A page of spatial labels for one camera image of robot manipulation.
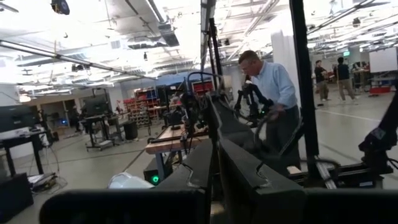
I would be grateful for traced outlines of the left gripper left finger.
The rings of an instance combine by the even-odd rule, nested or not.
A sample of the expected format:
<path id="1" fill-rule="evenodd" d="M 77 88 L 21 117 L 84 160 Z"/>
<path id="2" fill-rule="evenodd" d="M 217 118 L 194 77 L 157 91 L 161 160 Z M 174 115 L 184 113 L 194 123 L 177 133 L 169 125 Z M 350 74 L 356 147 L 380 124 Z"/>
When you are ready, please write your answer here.
<path id="1" fill-rule="evenodd" d="M 164 192 L 160 224 L 210 224 L 212 157 L 213 143 L 205 139 L 156 187 Z"/>

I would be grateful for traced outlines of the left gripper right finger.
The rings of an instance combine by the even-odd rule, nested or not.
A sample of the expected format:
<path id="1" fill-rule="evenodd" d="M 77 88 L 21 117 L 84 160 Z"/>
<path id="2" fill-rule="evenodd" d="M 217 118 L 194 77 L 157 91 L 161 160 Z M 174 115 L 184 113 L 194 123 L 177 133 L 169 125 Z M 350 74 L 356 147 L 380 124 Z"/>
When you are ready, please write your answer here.
<path id="1" fill-rule="evenodd" d="M 232 224 L 299 224 L 306 195 L 235 143 L 219 140 L 220 177 Z"/>

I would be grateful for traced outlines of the black computer green light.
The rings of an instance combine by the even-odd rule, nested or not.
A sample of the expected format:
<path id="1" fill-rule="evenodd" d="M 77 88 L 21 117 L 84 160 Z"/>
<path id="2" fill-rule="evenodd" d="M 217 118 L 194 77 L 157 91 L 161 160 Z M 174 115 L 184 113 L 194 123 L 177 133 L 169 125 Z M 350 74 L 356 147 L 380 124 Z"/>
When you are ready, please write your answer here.
<path id="1" fill-rule="evenodd" d="M 164 158 L 164 177 L 168 177 L 172 173 L 172 163 L 170 160 Z M 152 185 L 158 185 L 161 180 L 159 178 L 157 161 L 153 158 L 148 166 L 143 170 L 144 179 Z"/>

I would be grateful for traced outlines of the wooden workbench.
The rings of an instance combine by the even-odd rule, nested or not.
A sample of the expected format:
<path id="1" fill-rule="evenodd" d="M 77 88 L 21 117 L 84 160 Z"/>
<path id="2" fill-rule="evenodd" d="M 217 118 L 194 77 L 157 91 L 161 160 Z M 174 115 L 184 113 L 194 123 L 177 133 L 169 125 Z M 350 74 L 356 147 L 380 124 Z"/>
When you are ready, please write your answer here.
<path id="1" fill-rule="evenodd" d="M 171 126 L 163 129 L 155 139 L 150 139 L 147 146 L 144 148 L 146 153 L 155 155 L 155 161 L 158 170 L 159 182 L 165 179 L 164 157 L 165 153 L 189 151 L 194 149 L 205 139 L 208 139 L 208 131 L 200 129 L 188 137 L 188 131 L 185 130 L 184 125 L 173 130 Z"/>

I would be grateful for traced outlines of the black trash bin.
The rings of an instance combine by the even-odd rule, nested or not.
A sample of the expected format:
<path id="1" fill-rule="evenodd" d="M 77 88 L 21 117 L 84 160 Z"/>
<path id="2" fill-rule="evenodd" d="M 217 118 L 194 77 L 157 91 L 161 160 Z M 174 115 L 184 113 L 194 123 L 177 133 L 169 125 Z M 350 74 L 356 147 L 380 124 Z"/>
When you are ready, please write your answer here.
<path id="1" fill-rule="evenodd" d="M 134 140 L 138 137 L 137 123 L 135 121 L 126 121 L 123 127 L 127 140 Z"/>

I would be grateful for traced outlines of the red parts shelf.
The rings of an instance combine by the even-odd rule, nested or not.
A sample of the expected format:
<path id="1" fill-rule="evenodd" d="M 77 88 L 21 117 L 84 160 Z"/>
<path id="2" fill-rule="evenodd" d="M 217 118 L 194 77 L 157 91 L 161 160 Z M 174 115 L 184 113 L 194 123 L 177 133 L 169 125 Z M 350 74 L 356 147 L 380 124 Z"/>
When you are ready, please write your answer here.
<path id="1" fill-rule="evenodd" d="M 139 128 L 160 123 L 160 99 L 156 88 L 134 89 L 131 97 L 123 100 L 123 103 L 129 119 L 134 120 Z"/>

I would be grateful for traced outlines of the person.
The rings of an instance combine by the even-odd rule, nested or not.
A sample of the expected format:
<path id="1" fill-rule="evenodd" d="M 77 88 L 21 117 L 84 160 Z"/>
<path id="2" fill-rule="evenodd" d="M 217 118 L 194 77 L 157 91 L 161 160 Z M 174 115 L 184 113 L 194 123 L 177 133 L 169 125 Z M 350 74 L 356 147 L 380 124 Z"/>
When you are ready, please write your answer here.
<path id="1" fill-rule="evenodd" d="M 271 107 L 271 119 L 266 124 L 266 142 L 273 149 L 281 151 L 300 120 L 295 86 L 289 73 L 279 63 L 261 60 L 252 50 L 243 52 L 238 64 L 261 94 L 274 103 Z"/>
<path id="2" fill-rule="evenodd" d="M 345 59 L 343 57 L 338 57 L 337 66 L 334 69 L 334 73 L 337 77 L 338 91 L 342 101 L 346 101 L 343 89 L 345 88 L 348 92 L 350 98 L 354 101 L 356 99 L 351 84 L 351 78 L 349 75 L 349 67 L 345 64 Z"/>
<path id="3" fill-rule="evenodd" d="M 326 76 L 328 75 L 328 72 L 322 67 L 321 60 L 317 60 L 315 62 L 314 74 L 315 74 L 315 80 L 317 83 L 318 91 L 320 94 L 320 99 L 322 101 L 327 101 L 329 90 L 326 82 Z"/>

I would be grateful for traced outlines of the black metal cart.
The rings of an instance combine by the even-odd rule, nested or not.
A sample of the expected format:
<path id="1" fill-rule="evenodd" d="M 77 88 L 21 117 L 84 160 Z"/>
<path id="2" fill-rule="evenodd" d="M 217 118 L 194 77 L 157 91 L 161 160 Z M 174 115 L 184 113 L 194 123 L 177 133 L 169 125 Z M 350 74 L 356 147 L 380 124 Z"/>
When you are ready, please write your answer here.
<path id="1" fill-rule="evenodd" d="M 81 123 L 88 128 L 90 137 L 90 141 L 85 144 L 86 151 L 102 151 L 107 147 L 126 143 L 123 129 L 126 122 L 126 114 L 103 114 L 84 118 Z"/>

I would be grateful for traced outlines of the black desk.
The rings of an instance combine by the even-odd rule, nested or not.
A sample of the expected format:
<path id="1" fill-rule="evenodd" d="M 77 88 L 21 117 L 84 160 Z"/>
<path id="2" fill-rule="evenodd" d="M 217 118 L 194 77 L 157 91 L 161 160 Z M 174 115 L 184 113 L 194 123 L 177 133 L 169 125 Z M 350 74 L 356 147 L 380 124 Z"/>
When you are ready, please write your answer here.
<path id="1" fill-rule="evenodd" d="M 44 174 L 44 170 L 42 167 L 39 151 L 43 148 L 42 140 L 40 135 L 43 134 L 44 136 L 47 134 L 46 131 L 31 131 L 27 134 L 22 134 L 19 136 L 13 136 L 9 138 L 0 138 L 0 145 L 2 145 L 6 152 L 6 159 L 9 168 L 10 175 L 13 177 L 16 174 L 16 170 L 14 167 L 13 159 L 11 156 L 10 148 L 19 146 L 28 142 L 32 143 L 34 158 L 37 165 L 37 170 L 39 174 Z"/>

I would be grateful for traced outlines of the white board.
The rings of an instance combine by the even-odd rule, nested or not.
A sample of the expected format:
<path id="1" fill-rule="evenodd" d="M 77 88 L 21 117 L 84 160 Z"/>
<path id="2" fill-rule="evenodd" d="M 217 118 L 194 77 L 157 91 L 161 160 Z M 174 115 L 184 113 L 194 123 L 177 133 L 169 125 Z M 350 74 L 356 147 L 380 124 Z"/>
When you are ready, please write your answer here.
<path id="1" fill-rule="evenodd" d="M 398 70 L 398 49 L 391 47 L 369 53 L 371 73 L 390 72 Z"/>

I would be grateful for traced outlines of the black floor box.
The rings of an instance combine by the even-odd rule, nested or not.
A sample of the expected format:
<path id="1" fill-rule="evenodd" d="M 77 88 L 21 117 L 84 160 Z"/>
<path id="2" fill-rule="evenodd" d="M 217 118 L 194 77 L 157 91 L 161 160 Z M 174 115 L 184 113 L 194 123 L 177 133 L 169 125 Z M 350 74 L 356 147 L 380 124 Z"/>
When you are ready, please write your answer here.
<path id="1" fill-rule="evenodd" d="M 26 173 L 0 179 L 0 224 L 34 204 Z"/>

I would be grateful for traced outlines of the black computer monitor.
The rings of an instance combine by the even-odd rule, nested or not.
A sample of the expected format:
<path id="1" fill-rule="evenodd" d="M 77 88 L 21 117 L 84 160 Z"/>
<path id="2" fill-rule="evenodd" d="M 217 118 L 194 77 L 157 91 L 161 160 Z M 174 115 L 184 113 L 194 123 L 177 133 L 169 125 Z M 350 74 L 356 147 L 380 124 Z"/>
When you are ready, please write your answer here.
<path id="1" fill-rule="evenodd" d="M 0 106 L 0 133 L 33 127 L 37 115 L 26 105 Z"/>

